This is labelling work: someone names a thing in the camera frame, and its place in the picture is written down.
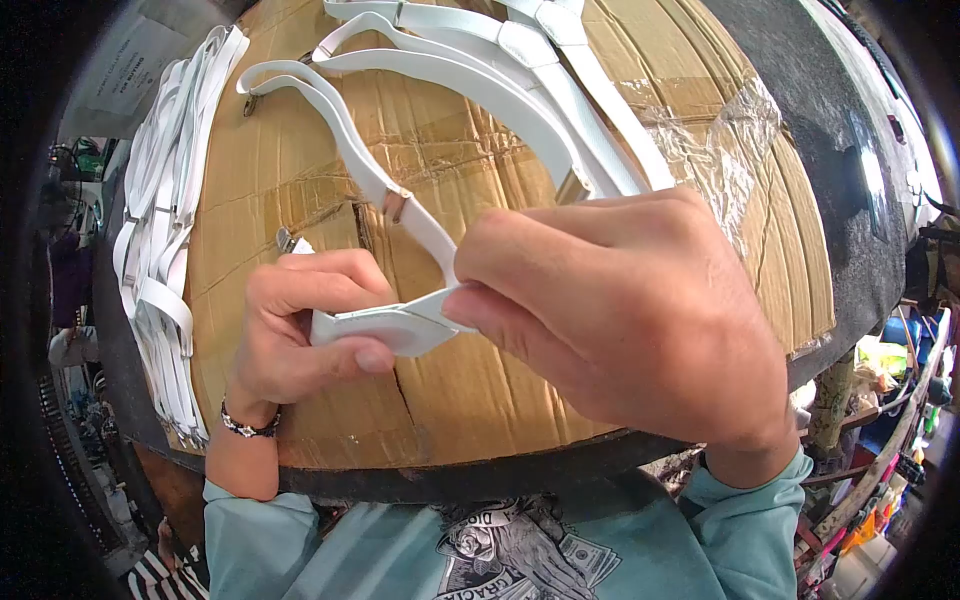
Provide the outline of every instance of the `graphic print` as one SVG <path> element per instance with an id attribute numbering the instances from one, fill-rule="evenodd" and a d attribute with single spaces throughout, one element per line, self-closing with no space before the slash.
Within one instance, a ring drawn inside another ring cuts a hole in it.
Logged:
<path id="1" fill-rule="evenodd" d="M 620 564 L 612 549 L 567 532 L 553 501 L 491 505 L 453 525 L 435 600 L 592 600 Z"/>

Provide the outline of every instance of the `suspender clip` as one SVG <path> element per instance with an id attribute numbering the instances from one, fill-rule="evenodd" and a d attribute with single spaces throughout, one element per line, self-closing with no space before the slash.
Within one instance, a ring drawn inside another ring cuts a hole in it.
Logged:
<path id="1" fill-rule="evenodd" d="M 243 115 L 245 117 L 253 114 L 253 109 L 256 108 L 257 98 L 259 98 L 259 96 L 254 96 L 253 94 L 247 96 L 247 103 L 243 106 Z"/>
<path id="2" fill-rule="evenodd" d="M 403 5 L 407 3 L 407 0 L 398 0 L 396 3 L 396 12 L 394 12 L 394 27 L 400 26 L 400 13 L 403 12 Z"/>

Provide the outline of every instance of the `cardboard box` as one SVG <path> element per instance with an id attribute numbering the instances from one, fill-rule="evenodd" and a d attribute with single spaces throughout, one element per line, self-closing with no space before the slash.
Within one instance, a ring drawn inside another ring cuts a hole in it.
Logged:
<path id="1" fill-rule="evenodd" d="M 476 4 L 469 8 L 484 10 Z M 776 105 L 719 22 L 697 0 L 590 1 L 584 22 L 594 52 L 656 134 L 674 174 L 711 201 L 784 352 L 829 330 L 832 293 L 816 201 Z M 189 254 L 193 384 L 208 423 L 218 416 L 239 341 L 246 277 L 276 260 L 281 225 L 318 252 L 371 250 L 402 301 L 443 285 L 430 256 L 362 204 L 329 128 L 296 90 L 261 98 L 248 118 L 245 98 L 233 92 L 248 66 L 296 59 L 338 22 L 316 0 L 263 0 L 239 23 L 251 46 L 214 120 Z M 389 42 L 364 34 L 345 51 L 374 45 Z M 462 96 L 383 71 L 330 80 L 373 155 L 454 240 L 485 208 L 553 203 L 536 157 Z M 578 415 L 479 335 L 459 335 L 422 358 L 398 359 L 392 375 L 320 390 L 285 411 L 280 462 L 302 468 L 462 463 L 615 429 Z"/>

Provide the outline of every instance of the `wrist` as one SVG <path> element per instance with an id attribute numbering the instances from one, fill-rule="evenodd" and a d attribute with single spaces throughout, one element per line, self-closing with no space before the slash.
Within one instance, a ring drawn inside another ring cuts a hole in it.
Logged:
<path id="1" fill-rule="evenodd" d="M 800 435 L 792 413 L 783 424 L 769 428 L 753 444 L 708 444 L 710 474 L 732 488 L 761 486 L 790 464 L 800 447 Z"/>
<path id="2" fill-rule="evenodd" d="M 231 419 L 255 429 L 266 427 L 276 415 L 276 404 L 260 398 L 235 381 L 227 385 L 224 403 Z"/>

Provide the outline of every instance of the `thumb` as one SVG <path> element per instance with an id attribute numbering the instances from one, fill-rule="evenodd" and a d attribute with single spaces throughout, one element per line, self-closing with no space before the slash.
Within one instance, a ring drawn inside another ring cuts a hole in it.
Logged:
<path id="1" fill-rule="evenodd" d="M 290 348 L 277 361 L 283 374 L 279 384 L 296 396 L 358 377 L 390 372 L 394 354 L 387 346 L 368 337 L 345 337 L 325 346 Z"/>
<path id="2" fill-rule="evenodd" d="M 584 372 L 584 360 L 530 311 L 485 285 L 473 283 L 454 291 L 441 313 L 454 323 L 479 330 L 555 386 Z"/>

